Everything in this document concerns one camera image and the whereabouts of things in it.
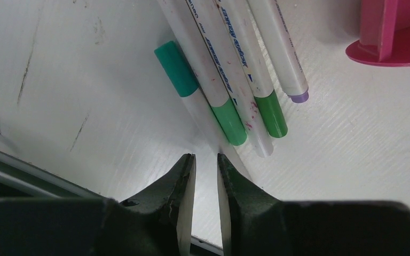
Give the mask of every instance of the white table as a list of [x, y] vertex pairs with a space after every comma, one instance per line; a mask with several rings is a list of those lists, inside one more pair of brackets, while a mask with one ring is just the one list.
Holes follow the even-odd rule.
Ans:
[[[238, 148], [254, 182], [410, 206], [410, 68], [346, 57], [358, 1], [280, 2], [311, 97], [276, 84], [289, 133], [265, 159]], [[0, 150], [118, 200], [195, 153], [193, 235], [221, 245], [215, 155], [153, 54], [173, 38], [155, 0], [1, 0]]]

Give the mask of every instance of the light green marker cap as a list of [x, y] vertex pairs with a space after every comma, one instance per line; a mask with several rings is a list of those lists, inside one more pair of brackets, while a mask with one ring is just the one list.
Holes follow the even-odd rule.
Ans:
[[[155, 50], [155, 55], [180, 97], [187, 97], [199, 88], [194, 73], [174, 41], [160, 46]], [[231, 99], [224, 105], [211, 109], [228, 141], [234, 146], [243, 144], [247, 138], [246, 131]]]
[[287, 123], [283, 117], [276, 93], [273, 91], [268, 97], [254, 98], [268, 133], [275, 138], [282, 138], [287, 135]]

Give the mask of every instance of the teal marker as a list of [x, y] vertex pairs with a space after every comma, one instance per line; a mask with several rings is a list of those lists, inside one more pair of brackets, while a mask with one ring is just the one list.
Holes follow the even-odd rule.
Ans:
[[[199, 107], [197, 105], [197, 102], [201, 101], [201, 98], [204, 98], [204, 96], [201, 90], [198, 90], [199, 83], [175, 42], [170, 41], [162, 45], [155, 50], [155, 55], [191, 115], [195, 119], [206, 118], [206, 112], [209, 111], [210, 107], [208, 104], [206, 107]], [[216, 116], [227, 140], [232, 145], [239, 146], [245, 142], [247, 135], [231, 99], [228, 95], [226, 97], [228, 100], [222, 106], [211, 106], [211, 110]]]

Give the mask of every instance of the table surface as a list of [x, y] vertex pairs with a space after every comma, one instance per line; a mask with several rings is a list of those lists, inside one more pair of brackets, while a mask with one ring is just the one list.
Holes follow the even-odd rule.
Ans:
[[[309, 81], [254, 183], [284, 200], [410, 206], [410, 68], [349, 60], [360, 2], [280, 1]], [[216, 156], [153, 50], [174, 39], [156, 0], [0, 1], [0, 150], [122, 200], [197, 155], [193, 235], [221, 245]]]

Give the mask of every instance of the teal marker cap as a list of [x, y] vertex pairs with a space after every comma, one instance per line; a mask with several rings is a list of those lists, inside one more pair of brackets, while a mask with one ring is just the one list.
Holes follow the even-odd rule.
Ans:
[[[156, 49], [155, 55], [180, 97], [187, 97], [199, 88], [194, 72], [174, 41], [165, 43]], [[230, 98], [224, 105], [212, 107], [211, 110], [230, 144], [239, 146], [246, 141], [245, 128]]]
[[287, 123], [283, 117], [282, 109], [280, 108], [275, 91], [273, 91], [268, 97], [254, 98], [268, 133], [274, 138], [282, 138], [287, 135]]
[[189, 64], [183, 58], [174, 41], [165, 43], [156, 49], [155, 55], [180, 97], [187, 97], [199, 88]]

